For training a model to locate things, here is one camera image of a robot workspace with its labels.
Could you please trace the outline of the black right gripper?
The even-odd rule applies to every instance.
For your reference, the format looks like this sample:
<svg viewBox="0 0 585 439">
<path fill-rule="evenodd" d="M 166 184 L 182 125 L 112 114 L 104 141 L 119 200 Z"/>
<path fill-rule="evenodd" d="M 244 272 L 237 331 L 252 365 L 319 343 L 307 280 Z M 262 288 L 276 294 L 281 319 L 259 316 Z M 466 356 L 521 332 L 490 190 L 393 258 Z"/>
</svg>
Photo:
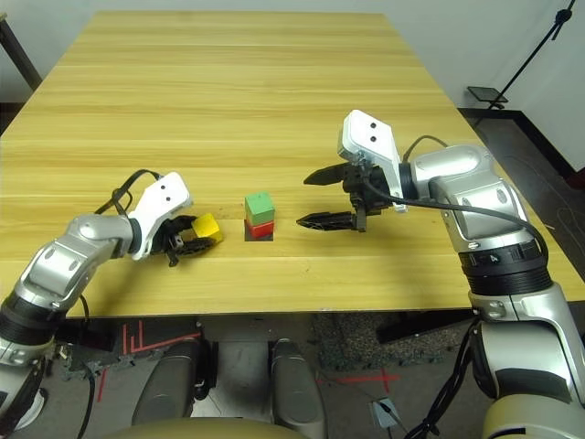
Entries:
<svg viewBox="0 0 585 439">
<path fill-rule="evenodd" d="M 350 203 L 356 213 L 317 212 L 307 214 L 296 224 L 311 230 L 366 231 L 365 216 L 379 215 L 392 202 L 381 197 L 378 192 L 389 194 L 388 183 L 380 166 L 362 168 L 349 163 L 327 166 L 315 170 L 303 181 L 305 185 L 328 186 L 342 182 L 342 188 L 349 195 Z"/>
</svg>

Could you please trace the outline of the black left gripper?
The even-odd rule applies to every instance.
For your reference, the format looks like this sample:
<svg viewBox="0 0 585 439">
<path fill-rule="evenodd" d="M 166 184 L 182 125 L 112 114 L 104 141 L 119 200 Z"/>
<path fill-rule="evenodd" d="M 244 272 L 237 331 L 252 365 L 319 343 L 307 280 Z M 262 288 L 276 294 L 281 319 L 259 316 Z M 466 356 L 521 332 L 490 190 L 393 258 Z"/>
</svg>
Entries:
<svg viewBox="0 0 585 439">
<path fill-rule="evenodd" d="M 215 245 L 213 238 L 195 238 L 185 241 L 181 233 L 192 229 L 197 216 L 181 215 L 174 219 L 166 219 L 153 238 L 153 255 L 165 254 L 168 265 L 175 267 L 180 256 L 205 252 Z"/>
</svg>

